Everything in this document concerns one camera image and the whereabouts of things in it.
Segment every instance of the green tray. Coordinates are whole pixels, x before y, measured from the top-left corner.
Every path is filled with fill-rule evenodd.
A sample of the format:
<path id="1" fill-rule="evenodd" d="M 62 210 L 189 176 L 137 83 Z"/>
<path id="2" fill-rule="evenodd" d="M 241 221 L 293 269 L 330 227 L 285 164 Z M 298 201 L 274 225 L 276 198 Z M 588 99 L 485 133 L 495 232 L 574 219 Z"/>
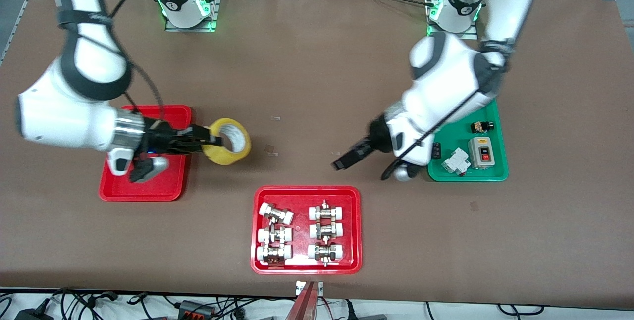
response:
<path id="1" fill-rule="evenodd" d="M 471 133 L 471 123 L 479 121 L 494 121 L 493 131 L 485 133 Z M 495 166 L 488 169 L 467 169 L 467 174 L 459 176 L 456 173 L 448 173 L 442 168 L 442 162 L 458 147 L 469 153 L 469 139 L 473 137 L 489 137 L 493 148 Z M 427 166 L 427 171 L 432 179 L 439 182 L 500 182 L 509 177 L 509 164 L 507 163 L 507 151 L 504 148 L 498 103 L 491 101 L 488 106 L 476 110 L 456 123 L 447 124 L 435 135 L 435 142 L 441 144 L 442 158 L 433 159 Z"/>

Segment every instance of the brown table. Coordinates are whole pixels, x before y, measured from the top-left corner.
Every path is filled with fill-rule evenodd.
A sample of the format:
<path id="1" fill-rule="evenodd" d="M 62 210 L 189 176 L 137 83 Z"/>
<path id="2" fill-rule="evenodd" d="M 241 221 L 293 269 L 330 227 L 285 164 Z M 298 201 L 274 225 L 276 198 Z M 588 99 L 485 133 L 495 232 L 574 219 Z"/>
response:
<path id="1" fill-rule="evenodd" d="M 253 139 L 234 166 L 195 156 L 173 203 L 102 202 L 103 153 L 14 131 L 15 96 L 61 51 L 54 14 L 53 0 L 30 0 L 0 68 L 3 286 L 272 296 L 303 278 L 335 298 L 634 307 L 634 58 L 613 1 L 535 0 L 499 98 L 507 181 L 401 184 L 379 181 L 391 155 L 330 162 L 410 86 L 419 6 L 222 0 L 215 33 L 179 34 L 151 0 L 130 0 L 116 33 L 166 103 L 200 123 L 237 119 Z M 129 91 L 154 102 L 140 79 Z M 252 197 L 267 184 L 357 187 L 362 270 L 253 273 Z"/>

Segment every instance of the red tray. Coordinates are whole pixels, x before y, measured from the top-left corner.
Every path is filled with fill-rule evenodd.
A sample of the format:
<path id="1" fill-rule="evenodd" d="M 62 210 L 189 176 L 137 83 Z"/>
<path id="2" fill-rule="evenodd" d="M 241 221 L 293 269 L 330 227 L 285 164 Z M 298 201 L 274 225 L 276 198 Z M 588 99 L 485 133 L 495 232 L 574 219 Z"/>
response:
<path id="1" fill-rule="evenodd" d="M 314 259 L 308 258 L 308 245 L 317 241 L 311 239 L 308 225 L 315 221 L 308 219 L 308 207 L 321 205 L 326 199 L 331 207 L 342 207 L 344 236 L 332 240 L 342 245 L 344 257 L 331 262 L 327 267 Z M 295 213 L 290 227 L 293 229 L 293 257 L 287 259 L 282 266 L 268 266 L 256 258 L 258 229 L 269 225 L 269 220 L 260 216 L 260 205 L 267 202 L 277 209 L 288 209 Z M 253 208 L 253 224 L 251 234 L 251 268 L 258 274 L 354 274 L 362 266 L 361 242 L 361 195 L 351 186 L 263 186 L 256 192 Z"/>
<path id="2" fill-rule="evenodd" d="M 158 118 L 157 105 L 139 106 L 145 117 Z M 184 105 L 165 105 L 165 120 L 173 128 L 183 129 L 192 123 L 192 109 Z M 128 175 L 114 176 L 104 161 L 99 196 L 104 201 L 174 201 L 183 193 L 188 171 L 189 156 L 164 155 L 169 166 L 146 182 L 129 182 Z"/>

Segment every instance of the white plastic cap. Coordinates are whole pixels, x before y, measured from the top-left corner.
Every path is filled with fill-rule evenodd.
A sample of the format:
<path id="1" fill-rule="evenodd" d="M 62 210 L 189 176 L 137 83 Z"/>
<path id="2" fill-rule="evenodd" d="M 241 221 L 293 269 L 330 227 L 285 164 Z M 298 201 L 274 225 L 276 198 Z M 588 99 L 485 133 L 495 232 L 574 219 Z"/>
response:
<path id="1" fill-rule="evenodd" d="M 267 207 L 269 207 L 269 203 L 262 203 L 262 206 L 260 206 L 260 216 L 264 216 Z"/>
<path id="2" fill-rule="evenodd" d="M 308 245 L 308 258 L 315 259 L 315 245 Z"/>
<path id="3" fill-rule="evenodd" d="M 342 212 L 341 206 L 335 207 L 335 220 L 341 221 L 343 216 L 344 216 L 344 214 Z"/>
<path id="4" fill-rule="evenodd" d="M 256 255 L 258 257 L 258 261 L 264 261 L 264 247 L 258 246 L 258 250 L 256 250 Z"/>
<path id="5" fill-rule="evenodd" d="M 291 245 L 284 245 L 284 259 L 291 259 L 293 257 L 293 248 Z"/>
<path id="6" fill-rule="evenodd" d="M 317 225 L 308 225 L 308 233 L 310 233 L 311 238 L 317 238 Z"/>
<path id="7" fill-rule="evenodd" d="M 342 259 L 344 257 L 344 248 L 341 245 L 335 245 L 335 259 Z"/>
<path id="8" fill-rule="evenodd" d="M 293 240 L 293 229 L 287 227 L 284 229 L 284 241 L 290 242 Z"/>
<path id="9" fill-rule="evenodd" d="M 263 242 L 264 241 L 264 232 L 266 230 L 265 229 L 259 229 L 258 230 L 258 242 Z"/>
<path id="10" fill-rule="evenodd" d="M 284 216 L 284 219 L 281 221 L 281 223 L 285 225 L 290 225 L 290 223 L 293 221 L 293 216 L 294 216 L 294 213 L 287 211 L 286 216 Z"/>
<path id="11" fill-rule="evenodd" d="M 315 221 L 315 207 L 308 208 L 308 219 L 310 221 Z"/>
<path id="12" fill-rule="evenodd" d="M 344 235 L 344 225 L 341 222 L 335 223 L 335 232 L 337 237 L 341 237 Z"/>

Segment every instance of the tray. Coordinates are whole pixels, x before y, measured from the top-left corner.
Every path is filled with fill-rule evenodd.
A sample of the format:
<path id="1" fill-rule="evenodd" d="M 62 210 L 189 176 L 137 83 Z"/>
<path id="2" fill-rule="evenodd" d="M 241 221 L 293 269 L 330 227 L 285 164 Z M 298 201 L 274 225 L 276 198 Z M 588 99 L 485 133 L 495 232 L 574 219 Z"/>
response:
<path id="1" fill-rule="evenodd" d="M 308 207 L 315 207 L 327 200 L 332 207 L 342 207 L 344 236 L 332 240 L 343 246 L 341 260 L 330 262 L 328 266 L 308 258 L 308 244 L 317 240 L 310 239 L 308 225 L 315 221 L 308 219 Z M 293 229 L 293 257 L 282 266 L 268 266 L 256 259 L 258 229 L 268 226 L 269 220 L 260 216 L 258 211 L 262 203 L 272 203 L 278 209 L 288 209 L 295 213 L 290 224 Z M 254 197 L 253 223 L 251 235 L 251 269 L 258 274 L 353 274 L 362 266 L 361 240 L 361 196 L 351 186 L 263 186 Z"/>
<path id="2" fill-rule="evenodd" d="M 145 117 L 158 118 L 157 105 L 138 106 Z M 173 128 L 183 129 L 192 123 L 192 110 L 184 105 L 165 105 L 165 120 Z M 99 196 L 104 201 L 174 201 L 183 193 L 190 156 L 163 155 L 169 167 L 149 181 L 129 182 L 128 175 L 114 176 L 104 161 Z"/>
<path id="3" fill-rule="evenodd" d="M 493 131 L 485 133 L 471 133 L 471 123 L 479 121 L 494 121 Z M 489 137 L 495 157 L 495 166 L 488 169 L 467 169 L 467 174 L 459 176 L 448 173 L 442 168 L 442 162 L 458 147 L 469 153 L 469 139 L 473 137 Z M 441 144 L 442 158 L 433 159 L 427 166 L 429 176 L 439 182 L 500 182 L 509 177 L 509 164 L 507 163 L 507 151 L 502 137 L 502 126 L 498 114 L 498 103 L 491 101 L 485 108 L 476 110 L 456 123 L 447 124 L 436 133 L 435 142 Z"/>

